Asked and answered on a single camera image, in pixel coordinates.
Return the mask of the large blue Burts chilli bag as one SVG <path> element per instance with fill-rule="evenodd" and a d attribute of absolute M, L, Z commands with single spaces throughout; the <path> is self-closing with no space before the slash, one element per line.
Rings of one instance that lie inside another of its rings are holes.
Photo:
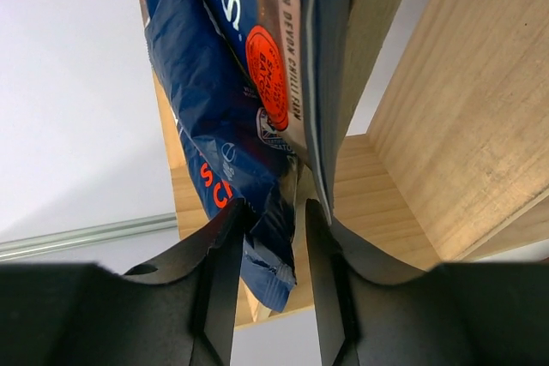
<path fill-rule="evenodd" d="M 327 219 L 334 210 L 337 126 L 353 0 L 263 0 L 287 84 L 281 132 L 308 165 Z"/>

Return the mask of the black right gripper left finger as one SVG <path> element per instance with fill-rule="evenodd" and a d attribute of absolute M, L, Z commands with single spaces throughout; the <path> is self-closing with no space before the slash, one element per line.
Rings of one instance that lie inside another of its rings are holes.
<path fill-rule="evenodd" d="M 244 202 L 125 274 L 95 263 L 1 267 L 4 365 L 227 365 Z"/>

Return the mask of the small blue Burts chilli bag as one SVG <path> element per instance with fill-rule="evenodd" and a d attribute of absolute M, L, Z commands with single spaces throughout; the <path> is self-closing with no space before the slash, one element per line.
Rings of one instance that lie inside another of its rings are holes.
<path fill-rule="evenodd" d="M 244 72 L 207 0 L 140 0 L 145 39 L 202 207 L 215 217 L 242 198 L 255 224 L 245 233 L 241 276 L 258 301 L 282 311 L 297 280 L 293 258 L 298 164 Z"/>

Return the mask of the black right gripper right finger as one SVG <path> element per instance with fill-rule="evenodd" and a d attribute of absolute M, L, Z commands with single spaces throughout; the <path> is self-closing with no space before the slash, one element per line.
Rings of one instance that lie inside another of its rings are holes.
<path fill-rule="evenodd" d="M 306 203 L 325 365 L 545 365 L 548 266 L 441 263 L 422 271 Z"/>

